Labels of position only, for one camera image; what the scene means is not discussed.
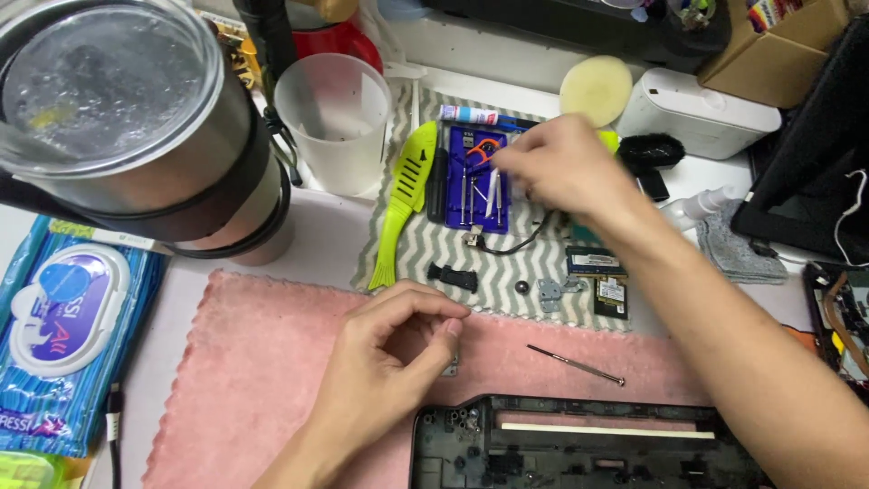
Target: right hand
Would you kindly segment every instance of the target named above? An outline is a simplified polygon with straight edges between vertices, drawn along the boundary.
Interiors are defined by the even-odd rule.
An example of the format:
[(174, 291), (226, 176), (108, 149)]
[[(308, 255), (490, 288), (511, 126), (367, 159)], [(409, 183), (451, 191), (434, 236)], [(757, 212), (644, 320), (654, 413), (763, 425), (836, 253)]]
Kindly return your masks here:
[(533, 200), (592, 219), (611, 214), (626, 196), (639, 193), (594, 128), (577, 114), (536, 125), (498, 150), (492, 162)]

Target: wet wipes package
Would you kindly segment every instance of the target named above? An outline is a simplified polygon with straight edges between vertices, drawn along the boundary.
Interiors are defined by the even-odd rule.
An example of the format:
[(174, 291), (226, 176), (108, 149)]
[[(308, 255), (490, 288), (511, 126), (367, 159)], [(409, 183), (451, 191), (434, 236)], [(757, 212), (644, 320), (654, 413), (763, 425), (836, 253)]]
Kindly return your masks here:
[(0, 285), (0, 450), (87, 455), (166, 259), (37, 218)]

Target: gray cloth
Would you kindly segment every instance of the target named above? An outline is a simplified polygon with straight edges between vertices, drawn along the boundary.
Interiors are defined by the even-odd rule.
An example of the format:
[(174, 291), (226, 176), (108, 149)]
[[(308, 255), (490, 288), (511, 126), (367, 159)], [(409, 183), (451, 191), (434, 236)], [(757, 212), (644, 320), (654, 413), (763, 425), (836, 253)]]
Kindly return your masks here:
[[(408, 114), (410, 112), (409, 84), (390, 84), (394, 91), (395, 117), (393, 130), (389, 136), (386, 150), (387, 165), (383, 169), (383, 184), (375, 201), (374, 216), (368, 223), (370, 239), (359, 256), (359, 265), (350, 284), (358, 291), (368, 291), (368, 282), (374, 273), (377, 259), (378, 235), (387, 209), (389, 184), (392, 181), (391, 169), (401, 152), (401, 146), (410, 134)], [(458, 97), (450, 97), (433, 90), (420, 88), (420, 115), (422, 122), (434, 119), (441, 104), (466, 105), (483, 109), (496, 109), (501, 114), (526, 119), (541, 120), (539, 117), (515, 111), (506, 111), (485, 104)], [(530, 235), (543, 219), (545, 211), (537, 204), (522, 196), (513, 195), (510, 206), (509, 234), (487, 234), (486, 245), (496, 250), (509, 249)], [(551, 278), (564, 284), (567, 279), (567, 245), (593, 245), (565, 238), (569, 226), (556, 213), (546, 229), (527, 248), (509, 256), (495, 256), (465, 246), (461, 241), (463, 230), (449, 229), (433, 224), (426, 218), (425, 211), (413, 214), (404, 225), (398, 246), (395, 250), (396, 278), (410, 278), (430, 285), (446, 293), (451, 299), (469, 305), (477, 311), (490, 311), (507, 316), (529, 318), (549, 322), (593, 328), (595, 330), (628, 332), (628, 321), (607, 318), (594, 314), (594, 294), (591, 287), (585, 291), (566, 293), (561, 297), (560, 311), (546, 313), (540, 306), (539, 290), (535, 281), (538, 278)], [(439, 281), (428, 280), (428, 265), (450, 265), (455, 270), (474, 270), (477, 272), (478, 290), (469, 291)], [(526, 295), (516, 292), (514, 285), (525, 280), (531, 285)]]
[(739, 284), (784, 284), (787, 269), (776, 258), (761, 257), (748, 245), (748, 238), (730, 229), (741, 201), (725, 204), (717, 214), (697, 224), (700, 250), (732, 282)]

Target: pink towel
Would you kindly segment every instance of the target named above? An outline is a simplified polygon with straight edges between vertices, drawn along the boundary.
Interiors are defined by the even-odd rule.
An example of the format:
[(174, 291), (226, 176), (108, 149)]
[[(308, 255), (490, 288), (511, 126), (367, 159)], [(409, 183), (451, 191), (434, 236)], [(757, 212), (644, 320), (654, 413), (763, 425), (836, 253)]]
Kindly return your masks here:
[[(215, 271), (178, 366), (143, 485), (162, 489), (249, 487), (311, 409), (342, 314), (368, 298), (316, 285)], [(526, 343), (626, 379), (624, 387), (533, 352)], [(410, 359), (418, 333), (390, 340)], [(456, 405), (483, 393), (710, 405), (675, 345), (663, 338), (589, 332), (488, 314), (472, 315), (459, 374), (440, 378), (428, 403)], [(412, 419), (364, 451), (341, 488), (406, 487)]]

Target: gray chevron towel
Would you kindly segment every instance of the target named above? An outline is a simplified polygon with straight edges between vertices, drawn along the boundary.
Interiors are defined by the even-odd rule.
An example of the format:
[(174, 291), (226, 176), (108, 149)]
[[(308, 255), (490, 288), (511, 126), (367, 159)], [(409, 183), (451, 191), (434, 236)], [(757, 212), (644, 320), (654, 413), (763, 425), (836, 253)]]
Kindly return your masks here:
[[(392, 180), (391, 171), (401, 153), (404, 141), (410, 135), (408, 121), (411, 103), (410, 84), (396, 85), (393, 91), (396, 110), (394, 128), (386, 152), (388, 164), (383, 171), (383, 185), (375, 201), (374, 216), (368, 222), (370, 240), (362, 249), (356, 274), (350, 283), (358, 291), (368, 291), (368, 282), (371, 280), (377, 261), (377, 237), (386, 213)], [(420, 88), (421, 122), (435, 119), (441, 104), (494, 109), (509, 116), (542, 120), (530, 114), (506, 111)], [(486, 245), (496, 250), (506, 250), (517, 245), (537, 227), (543, 219), (544, 212), (539, 205), (514, 196), (510, 208), (510, 234), (488, 234)], [(547, 229), (543, 230), (532, 244), (513, 255), (500, 257), (465, 246), (461, 241), (461, 235), (465, 231), (433, 224), (428, 221), (423, 210), (412, 215), (401, 232), (395, 252), (395, 276), (410, 278), (435, 287), (451, 299), (471, 306), (477, 311), (491, 311), (595, 330), (628, 332), (630, 326), (627, 321), (594, 315), (592, 312), (594, 295), (591, 287), (586, 287), (582, 292), (564, 294), (559, 312), (545, 313), (541, 310), (535, 281), (538, 278), (551, 278), (563, 284), (567, 278), (565, 246), (583, 245), (582, 242), (570, 241), (566, 238), (569, 236), (569, 229), (568, 219), (556, 212), (550, 219)], [(441, 267), (450, 265), (454, 270), (476, 271), (479, 284), (477, 293), (472, 294), (470, 291), (440, 281), (429, 281), (427, 272), (430, 263)], [(519, 280), (525, 280), (531, 285), (527, 295), (523, 296), (515, 291), (514, 284)]]

